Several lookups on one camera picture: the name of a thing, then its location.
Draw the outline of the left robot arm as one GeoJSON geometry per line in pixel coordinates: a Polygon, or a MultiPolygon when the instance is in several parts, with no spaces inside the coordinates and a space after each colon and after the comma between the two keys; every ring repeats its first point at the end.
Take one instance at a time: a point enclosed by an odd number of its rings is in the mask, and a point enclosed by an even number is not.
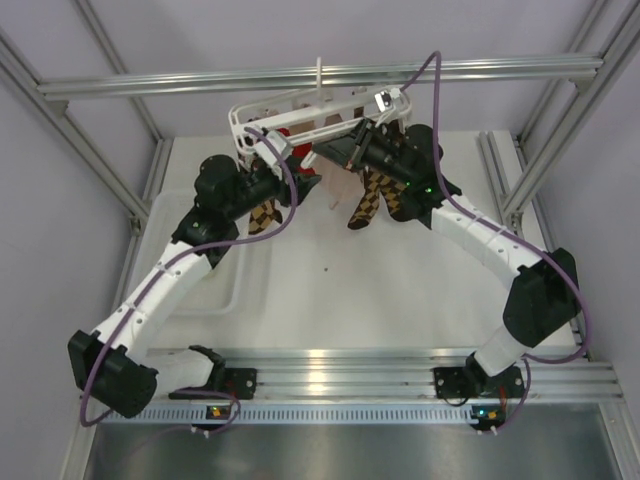
{"type": "Polygon", "coordinates": [[[244,244],[237,220],[270,200],[294,212],[320,182],[300,159],[276,175],[263,161],[244,170],[227,155],[207,158],[195,179],[194,203],[141,284],[93,331],[76,331],[67,349],[81,403],[95,399],[125,418],[159,395],[182,389],[214,397],[225,388],[222,359],[193,346],[174,357],[147,352],[186,294],[213,272],[231,247],[244,244]]]}

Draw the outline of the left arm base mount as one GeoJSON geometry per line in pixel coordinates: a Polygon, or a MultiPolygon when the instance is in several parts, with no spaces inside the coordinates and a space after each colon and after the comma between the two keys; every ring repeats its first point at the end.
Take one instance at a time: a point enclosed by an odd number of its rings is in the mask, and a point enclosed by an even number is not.
{"type": "Polygon", "coordinates": [[[239,400],[252,400],[257,388],[257,374],[255,368],[226,368],[221,392],[239,400]]]}

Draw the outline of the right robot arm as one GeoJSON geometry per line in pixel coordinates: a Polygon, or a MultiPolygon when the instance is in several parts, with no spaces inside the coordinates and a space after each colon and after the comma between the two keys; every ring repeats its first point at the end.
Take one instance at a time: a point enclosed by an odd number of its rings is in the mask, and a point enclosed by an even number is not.
{"type": "Polygon", "coordinates": [[[546,252],[492,221],[441,172],[437,132],[423,124],[395,133],[361,120],[350,132],[312,150],[353,172],[371,170],[402,185],[408,217],[478,260],[507,288],[502,324],[461,369],[462,394],[490,396],[514,382],[515,364],[582,310],[574,257],[546,252]]]}

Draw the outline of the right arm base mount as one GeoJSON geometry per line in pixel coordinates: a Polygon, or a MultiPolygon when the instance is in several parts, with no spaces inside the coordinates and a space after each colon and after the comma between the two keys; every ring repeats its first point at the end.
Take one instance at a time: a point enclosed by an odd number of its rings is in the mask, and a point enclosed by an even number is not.
{"type": "Polygon", "coordinates": [[[460,407],[471,398],[471,387],[462,367],[436,367],[433,369],[436,397],[445,403],[460,407]]]}

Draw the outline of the white clip sock hanger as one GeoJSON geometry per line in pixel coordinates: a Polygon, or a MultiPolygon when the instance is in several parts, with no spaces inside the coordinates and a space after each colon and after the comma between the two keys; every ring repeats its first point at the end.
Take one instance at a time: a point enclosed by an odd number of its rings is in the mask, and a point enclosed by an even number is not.
{"type": "Polygon", "coordinates": [[[233,106],[228,121],[239,162],[249,168],[258,157],[255,153],[255,137],[249,128],[259,131],[275,131],[287,128],[288,141],[293,147],[323,141],[352,129],[360,117],[367,117],[376,124],[393,120],[407,120],[412,111],[411,100],[405,97],[401,109],[380,113],[374,95],[383,89],[397,87],[394,84],[355,86],[346,94],[336,93],[323,83],[322,63],[316,63],[315,84],[309,89],[291,90],[275,96],[253,100],[233,106]]]}

